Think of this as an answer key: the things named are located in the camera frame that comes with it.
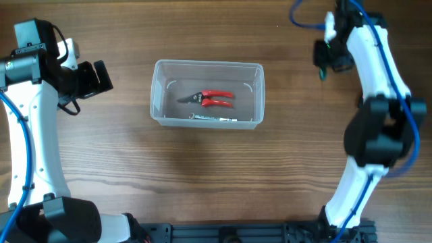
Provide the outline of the small metal wrench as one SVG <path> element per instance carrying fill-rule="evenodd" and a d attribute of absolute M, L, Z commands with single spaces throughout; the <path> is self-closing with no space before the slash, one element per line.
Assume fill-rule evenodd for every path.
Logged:
<path fill-rule="evenodd" d="M 204 115 L 197 115 L 195 113 L 191 113 L 189 118 L 190 119 L 209 120 L 209 121 L 218 121 L 218 122 L 236 122 L 237 121 L 237 119 L 235 119 L 235 118 L 210 117 L 210 116 L 204 116 Z"/>

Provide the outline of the green handled screwdriver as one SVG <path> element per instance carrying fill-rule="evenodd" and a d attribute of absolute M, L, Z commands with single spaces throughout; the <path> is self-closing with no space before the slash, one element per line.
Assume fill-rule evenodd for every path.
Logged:
<path fill-rule="evenodd" d="M 327 78 L 327 68 L 326 67 L 320 67 L 319 68 L 319 77 L 321 81 L 325 81 Z"/>

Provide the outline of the red handled cutters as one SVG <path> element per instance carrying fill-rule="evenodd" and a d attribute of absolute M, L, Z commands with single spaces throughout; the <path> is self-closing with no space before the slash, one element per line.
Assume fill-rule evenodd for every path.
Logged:
<path fill-rule="evenodd" d="M 188 97 L 177 100 L 179 103 L 198 103 L 202 107 L 221 106 L 232 108 L 233 105 L 227 101 L 215 100 L 213 97 L 234 98 L 234 94 L 229 91 L 222 90 L 202 90 Z"/>

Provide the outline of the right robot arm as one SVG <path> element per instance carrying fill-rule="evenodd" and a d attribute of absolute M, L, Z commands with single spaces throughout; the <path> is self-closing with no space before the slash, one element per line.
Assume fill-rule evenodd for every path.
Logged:
<path fill-rule="evenodd" d="M 356 68 L 362 88 L 358 110 L 344 132 L 347 164 L 335 194 L 323 208 L 324 232 L 331 242 L 351 241 L 360 216 L 382 178 L 408 172 L 419 155 L 419 128 L 427 106 L 412 96 L 388 44 L 380 13 L 362 2 L 336 1 L 320 26 L 323 40 L 314 45 L 313 63 L 324 80 L 327 68 Z"/>

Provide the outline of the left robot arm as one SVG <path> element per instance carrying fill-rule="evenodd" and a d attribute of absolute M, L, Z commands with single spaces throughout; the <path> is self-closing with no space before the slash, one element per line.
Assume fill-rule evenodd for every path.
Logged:
<path fill-rule="evenodd" d="M 75 42 L 46 20 L 18 22 L 14 31 L 18 46 L 1 59 L 12 162 L 1 241 L 150 242 L 131 214 L 102 214 L 73 198 L 65 182 L 57 113 L 77 115 L 80 99 L 112 89 L 105 64 L 79 62 Z"/>

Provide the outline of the clear plastic storage container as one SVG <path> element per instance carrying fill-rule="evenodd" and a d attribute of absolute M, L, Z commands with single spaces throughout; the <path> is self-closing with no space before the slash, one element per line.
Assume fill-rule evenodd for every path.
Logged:
<path fill-rule="evenodd" d="M 258 63 L 161 59 L 150 115 L 162 126 L 253 130 L 265 114 L 265 73 Z"/>

